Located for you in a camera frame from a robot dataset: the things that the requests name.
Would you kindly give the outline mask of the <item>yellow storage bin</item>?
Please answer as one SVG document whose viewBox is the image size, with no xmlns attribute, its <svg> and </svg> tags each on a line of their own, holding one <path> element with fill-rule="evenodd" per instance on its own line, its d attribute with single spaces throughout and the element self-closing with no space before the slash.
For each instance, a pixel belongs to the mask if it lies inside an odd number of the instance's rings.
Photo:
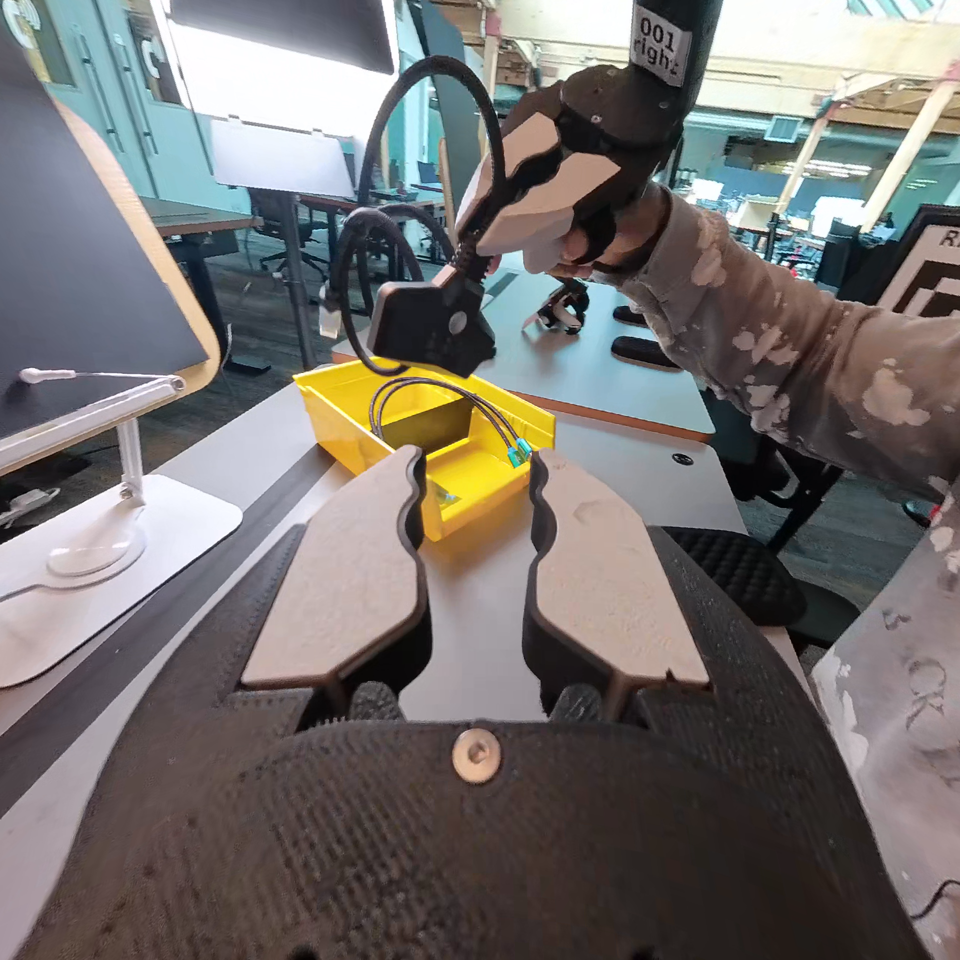
<svg viewBox="0 0 960 960">
<path fill-rule="evenodd" d="M 354 475 L 397 451 L 371 433 L 368 407 L 374 391 L 399 376 L 444 379 L 473 391 L 506 414 L 534 452 L 555 447 L 554 414 L 476 376 L 462 379 L 413 366 L 403 374 L 383 377 L 360 361 L 298 374 L 294 382 L 318 444 Z M 404 388 L 388 400 L 382 422 L 456 399 L 460 397 L 436 387 Z M 428 491 L 421 515 L 426 537 L 435 543 L 486 517 L 529 484 L 531 460 L 514 468 L 506 444 L 475 409 L 467 439 L 437 453 L 423 454 Z"/>
</svg>

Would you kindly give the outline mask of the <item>black hdmi adapter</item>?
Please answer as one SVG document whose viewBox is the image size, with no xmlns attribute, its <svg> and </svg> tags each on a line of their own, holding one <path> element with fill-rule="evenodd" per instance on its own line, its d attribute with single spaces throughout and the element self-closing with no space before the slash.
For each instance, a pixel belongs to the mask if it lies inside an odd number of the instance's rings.
<svg viewBox="0 0 960 960">
<path fill-rule="evenodd" d="M 378 291 L 366 335 L 370 354 L 469 378 L 497 355 L 482 315 L 483 287 L 470 280 L 388 282 Z"/>
</svg>

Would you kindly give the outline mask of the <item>black framed tag sign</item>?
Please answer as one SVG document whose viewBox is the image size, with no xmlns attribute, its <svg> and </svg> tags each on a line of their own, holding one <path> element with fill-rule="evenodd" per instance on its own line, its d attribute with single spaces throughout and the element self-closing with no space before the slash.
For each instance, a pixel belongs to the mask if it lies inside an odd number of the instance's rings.
<svg viewBox="0 0 960 960">
<path fill-rule="evenodd" d="M 914 318 L 959 317 L 959 207 L 923 204 L 896 245 L 875 305 Z"/>
</svg>

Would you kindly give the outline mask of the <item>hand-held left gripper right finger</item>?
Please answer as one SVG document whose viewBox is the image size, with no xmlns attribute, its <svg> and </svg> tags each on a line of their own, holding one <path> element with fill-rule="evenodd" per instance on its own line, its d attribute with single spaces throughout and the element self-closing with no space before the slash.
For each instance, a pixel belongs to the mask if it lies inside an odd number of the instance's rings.
<svg viewBox="0 0 960 960">
<path fill-rule="evenodd" d="M 642 517 L 554 449 L 530 462 L 533 507 L 522 654 L 544 709 L 593 688 L 618 719 L 641 690 L 708 691 L 711 680 Z"/>
</svg>

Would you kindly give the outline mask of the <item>lit studio light panel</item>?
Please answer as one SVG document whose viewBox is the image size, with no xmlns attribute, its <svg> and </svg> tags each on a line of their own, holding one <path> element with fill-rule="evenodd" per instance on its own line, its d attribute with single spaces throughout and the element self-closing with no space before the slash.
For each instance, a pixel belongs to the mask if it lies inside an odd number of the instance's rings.
<svg viewBox="0 0 960 960">
<path fill-rule="evenodd" d="M 188 106 L 208 117 L 223 186 L 287 203 L 285 278 L 301 363 L 318 365 L 291 204 L 301 194 L 355 198 L 356 166 L 376 151 L 375 116 L 397 78 L 393 2 L 154 2 Z"/>
</svg>

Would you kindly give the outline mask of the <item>black handled device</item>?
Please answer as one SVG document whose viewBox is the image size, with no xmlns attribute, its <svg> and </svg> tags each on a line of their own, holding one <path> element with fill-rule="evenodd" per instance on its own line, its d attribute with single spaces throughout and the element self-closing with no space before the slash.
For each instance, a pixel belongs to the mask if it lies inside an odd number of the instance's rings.
<svg viewBox="0 0 960 960">
<path fill-rule="evenodd" d="M 586 282 L 576 278 L 564 279 L 536 311 L 523 321 L 521 330 L 553 331 L 576 337 L 586 323 L 590 304 Z"/>
</svg>

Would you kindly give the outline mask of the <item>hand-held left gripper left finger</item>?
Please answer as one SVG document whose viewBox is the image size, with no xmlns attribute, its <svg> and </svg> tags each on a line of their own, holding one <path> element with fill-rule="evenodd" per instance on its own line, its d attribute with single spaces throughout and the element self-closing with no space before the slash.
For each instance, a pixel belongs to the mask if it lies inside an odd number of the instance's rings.
<svg viewBox="0 0 960 960">
<path fill-rule="evenodd" d="M 426 669 L 426 455 L 402 446 L 306 523 L 241 674 L 245 690 L 315 690 L 338 713 L 367 682 L 399 696 Z"/>
</svg>

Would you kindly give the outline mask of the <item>person's right forearm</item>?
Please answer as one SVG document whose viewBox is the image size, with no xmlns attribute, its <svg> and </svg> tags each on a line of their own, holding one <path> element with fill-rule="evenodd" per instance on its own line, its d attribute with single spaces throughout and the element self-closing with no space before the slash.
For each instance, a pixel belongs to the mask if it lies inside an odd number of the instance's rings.
<svg viewBox="0 0 960 960">
<path fill-rule="evenodd" d="M 958 318 L 839 300 L 738 244 L 719 214 L 670 199 L 638 269 L 594 281 L 627 297 L 666 355 L 756 433 L 917 494 L 950 491 Z"/>
</svg>

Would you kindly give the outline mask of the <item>wooden desk black legs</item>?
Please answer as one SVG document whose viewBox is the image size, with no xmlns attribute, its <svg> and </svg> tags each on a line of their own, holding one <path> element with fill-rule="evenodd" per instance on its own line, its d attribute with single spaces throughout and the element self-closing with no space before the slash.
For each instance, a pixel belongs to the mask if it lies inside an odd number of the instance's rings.
<svg viewBox="0 0 960 960">
<path fill-rule="evenodd" d="M 349 198 L 309 194 L 300 194 L 296 199 L 307 210 L 318 212 L 325 217 L 328 252 L 331 256 L 334 256 L 337 252 L 340 233 L 339 218 L 346 219 L 354 210 L 361 207 L 362 203 Z M 417 194 L 398 196 L 388 191 L 374 191 L 371 194 L 371 199 L 365 201 L 363 206 L 382 208 L 391 204 L 413 206 L 432 214 L 442 224 L 445 222 L 443 204 L 435 202 L 434 198 L 419 198 Z"/>
<path fill-rule="evenodd" d="M 270 364 L 234 355 L 232 331 L 222 316 L 208 266 L 211 258 L 238 253 L 237 232 L 262 226 L 262 219 L 167 199 L 139 199 L 174 261 L 186 271 L 187 281 L 216 334 L 221 367 L 251 377 L 268 373 Z"/>
</svg>

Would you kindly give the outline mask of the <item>thin cable green plugs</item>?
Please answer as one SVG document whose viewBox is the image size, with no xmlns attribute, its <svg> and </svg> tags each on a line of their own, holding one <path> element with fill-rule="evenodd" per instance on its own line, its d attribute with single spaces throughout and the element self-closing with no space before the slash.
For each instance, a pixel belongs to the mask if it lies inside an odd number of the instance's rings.
<svg viewBox="0 0 960 960">
<path fill-rule="evenodd" d="M 385 439 L 382 418 L 387 402 L 400 390 L 413 386 L 436 387 L 467 400 L 471 407 L 492 425 L 494 431 L 504 442 L 507 447 L 508 460 L 515 469 L 530 462 L 534 448 L 525 438 L 522 438 L 506 414 L 479 393 L 438 377 L 400 375 L 389 378 L 384 385 L 376 388 L 367 407 L 369 431 L 373 436 L 380 440 Z"/>
</svg>

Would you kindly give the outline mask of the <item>person's right hand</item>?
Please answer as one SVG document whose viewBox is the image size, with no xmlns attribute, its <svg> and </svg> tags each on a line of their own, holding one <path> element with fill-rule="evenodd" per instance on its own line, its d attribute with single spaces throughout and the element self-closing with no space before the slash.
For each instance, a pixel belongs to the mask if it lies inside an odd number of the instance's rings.
<svg viewBox="0 0 960 960">
<path fill-rule="evenodd" d="M 587 257 L 592 241 L 586 223 L 575 222 L 562 237 L 558 262 L 546 270 L 547 274 L 562 280 L 585 280 L 594 275 L 615 278 L 635 272 L 666 228 L 671 207 L 669 190 L 649 182 L 643 192 L 616 211 L 616 232 L 595 258 Z"/>
</svg>

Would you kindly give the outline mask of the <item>black office chair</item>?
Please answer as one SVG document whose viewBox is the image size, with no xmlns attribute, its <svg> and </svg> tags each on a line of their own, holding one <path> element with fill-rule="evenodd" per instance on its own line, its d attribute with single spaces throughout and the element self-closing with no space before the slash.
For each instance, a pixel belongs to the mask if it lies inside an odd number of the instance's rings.
<svg viewBox="0 0 960 960">
<path fill-rule="evenodd" d="M 790 450 L 773 438 L 756 433 L 750 417 L 709 390 L 701 399 L 714 432 L 709 441 L 735 499 L 760 500 L 786 511 L 784 522 L 766 542 L 774 556 L 814 516 L 842 470 Z M 859 609 L 845 597 L 822 586 L 797 581 L 804 597 L 804 614 L 786 630 L 798 656 L 808 650 L 828 650 L 859 617 Z"/>
<path fill-rule="evenodd" d="M 249 188 L 247 193 L 251 214 L 260 221 L 260 225 L 254 228 L 255 231 L 261 236 L 274 239 L 281 244 L 279 252 L 259 260 L 259 268 L 264 273 L 288 278 L 290 276 L 290 255 L 287 252 L 285 226 L 287 202 L 282 194 L 276 191 Z M 321 229 L 322 225 L 316 220 L 316 215 L 311 210 L 307 211 L 308 217 L 306 220 L 300 218 L 299 207 L 296 204 L 291 203 L 291 210 L 294 212 L 299 258 L 304 265 L 314 269 L 326 281 L 329 278 L 330 261 L 311 254 L 306 249 L 307 244 L 313 241 L 314 234 Z"/>
</svg>

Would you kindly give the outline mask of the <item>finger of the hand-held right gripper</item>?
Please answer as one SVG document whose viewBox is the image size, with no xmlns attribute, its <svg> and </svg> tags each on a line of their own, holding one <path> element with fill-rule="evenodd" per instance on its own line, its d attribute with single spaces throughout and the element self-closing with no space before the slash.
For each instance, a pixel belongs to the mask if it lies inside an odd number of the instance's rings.
<svg viewBox="0 0 960 960">
<path fill-rule="evenodd" d="M 477 241 L 476 253 L 491 258 L 562 238 L 571 229 L 577 204 L 606 187 L 619 172 L 618 164 L 604 155 L 571 153 L 550 179 L 496 213 Z"/>
<path fill-rule="evenodd" d="M 494 186 L 493 152 L 489 151 L 475 169 L 466 186 L 457 211 L 457 234 L 473 231 L 484 215 L 497 215 L 499 210 L 518 200 L 530 186 L 543 183 L 550 167 L 561 156 L 561 138 L 554 121 L 535 112 L 511 132 L 504 134 L 505 186 Z"/>
</svg>

